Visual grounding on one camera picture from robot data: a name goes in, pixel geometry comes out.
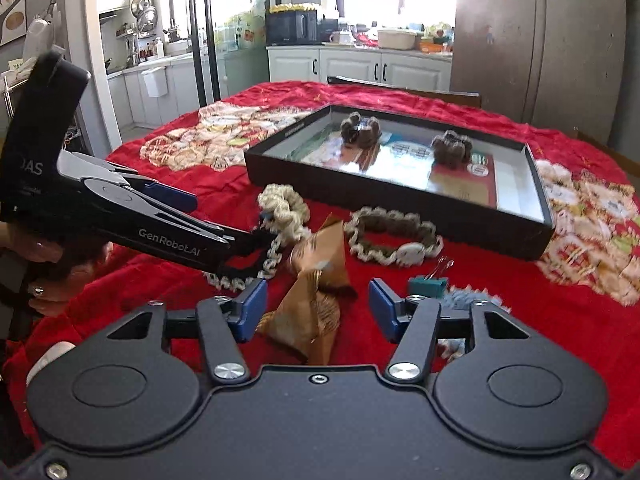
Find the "left hand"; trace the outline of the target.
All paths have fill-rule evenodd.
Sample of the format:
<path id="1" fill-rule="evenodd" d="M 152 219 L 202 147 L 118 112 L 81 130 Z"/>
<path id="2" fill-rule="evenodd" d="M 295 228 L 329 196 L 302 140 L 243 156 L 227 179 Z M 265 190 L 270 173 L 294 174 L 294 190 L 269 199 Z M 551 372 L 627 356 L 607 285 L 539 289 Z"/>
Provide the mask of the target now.
<path id="1" fill-rule="evenodd" d="M 10 306 L 40 316 L 62 313 L 111 257 L 113 244 L 75 240 L 65 245 L 16 226 L 1 225 L 1 290 Z"/>

